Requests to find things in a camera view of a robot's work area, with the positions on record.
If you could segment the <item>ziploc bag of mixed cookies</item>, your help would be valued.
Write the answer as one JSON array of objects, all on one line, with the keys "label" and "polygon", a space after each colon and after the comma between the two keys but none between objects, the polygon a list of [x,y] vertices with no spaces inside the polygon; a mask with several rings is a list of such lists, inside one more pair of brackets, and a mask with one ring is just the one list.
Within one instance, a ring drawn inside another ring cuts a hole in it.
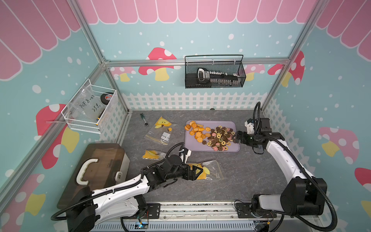
[{"label": "ziploc bag of mixed cookies", "polygon": [[147,160],[161,160],[165,158],[166,153],[157,150],[146,150],[142,156],[143,159]]}]

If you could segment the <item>ziploc bag of orange cookies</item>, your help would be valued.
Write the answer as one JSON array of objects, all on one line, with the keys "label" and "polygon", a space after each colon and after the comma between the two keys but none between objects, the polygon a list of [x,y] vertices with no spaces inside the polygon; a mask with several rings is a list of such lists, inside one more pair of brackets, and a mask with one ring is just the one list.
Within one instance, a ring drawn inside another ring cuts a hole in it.
[{"label": "ziploc bag of orange cookies", "polygon": [[172,131],[177,124],[171,123],[169,120],[160,117],[150,131],[145,135],[145,139],[154,141],[158,144],[168,145]]}]

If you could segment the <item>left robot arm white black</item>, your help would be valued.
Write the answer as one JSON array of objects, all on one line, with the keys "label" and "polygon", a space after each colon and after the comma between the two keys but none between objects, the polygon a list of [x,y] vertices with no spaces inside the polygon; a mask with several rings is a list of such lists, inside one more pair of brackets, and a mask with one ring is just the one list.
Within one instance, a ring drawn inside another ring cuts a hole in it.
[{"label": "left robot arm white black", "polygon": [[66,221],[70,232],[89,232],[113,218],[141,219],[148,212],[145,194],[179,179],[195,181],[203,173],[201,167],[186,163],[190,154],[181,142],[171,147],[163,159],[141,169],[138,176],[128,181],[96,190],[84,187],[67,207],[53,214],[51,220]]}]

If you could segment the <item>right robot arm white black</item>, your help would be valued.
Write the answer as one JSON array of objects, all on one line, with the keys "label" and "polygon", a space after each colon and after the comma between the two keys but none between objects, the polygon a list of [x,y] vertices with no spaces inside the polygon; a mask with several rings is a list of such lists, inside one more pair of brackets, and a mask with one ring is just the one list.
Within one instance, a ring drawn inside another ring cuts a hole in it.
[{"label": "right robot arm white black", "polygon": [[[281,194],[256,194],[251,199],[248,212],[256,218],[266,213],[281,215],[276,231],[284,217],[297,218],[307,226],[321,232],[336,229],[338,217],[334,205],[326,195],[327,184],[322,178],[316,178],[308,171],[287,146],[283,135],[272,131],[270,120],[262,118],[261,103],[258,102],[253,117],[246,121],[246,131],[237,131],[233,142],[244,144],[252,149],[259,148],[269,153],[283,172],[287,186]],[[318,226],[306,220],[304,216],[319,216],[325,207],[329,208],[331,222],[328,226]]]}]

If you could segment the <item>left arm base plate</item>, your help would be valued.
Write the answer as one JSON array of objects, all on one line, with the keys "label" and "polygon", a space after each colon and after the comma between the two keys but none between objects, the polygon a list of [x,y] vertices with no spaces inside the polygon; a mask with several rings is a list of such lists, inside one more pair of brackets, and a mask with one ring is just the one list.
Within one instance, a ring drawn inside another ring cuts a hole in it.
[{"label": "left arm base plate", "polygon": [[161,204],[145,204],[139,206],[135,217],[140,220],[159,219]]}]

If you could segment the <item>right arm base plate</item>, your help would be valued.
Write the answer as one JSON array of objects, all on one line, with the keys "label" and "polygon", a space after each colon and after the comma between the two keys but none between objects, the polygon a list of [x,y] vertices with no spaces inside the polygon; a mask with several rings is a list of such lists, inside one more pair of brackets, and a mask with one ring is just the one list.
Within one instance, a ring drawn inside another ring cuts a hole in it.
[{"label": "right arm base plate", "polygon": [[251,203],[235,201],[234,208],[237,211],[238,218],[262,218],[262,219],[274,219],[277,218],[277,214],[268,210],[257,209],[252,212]]}]

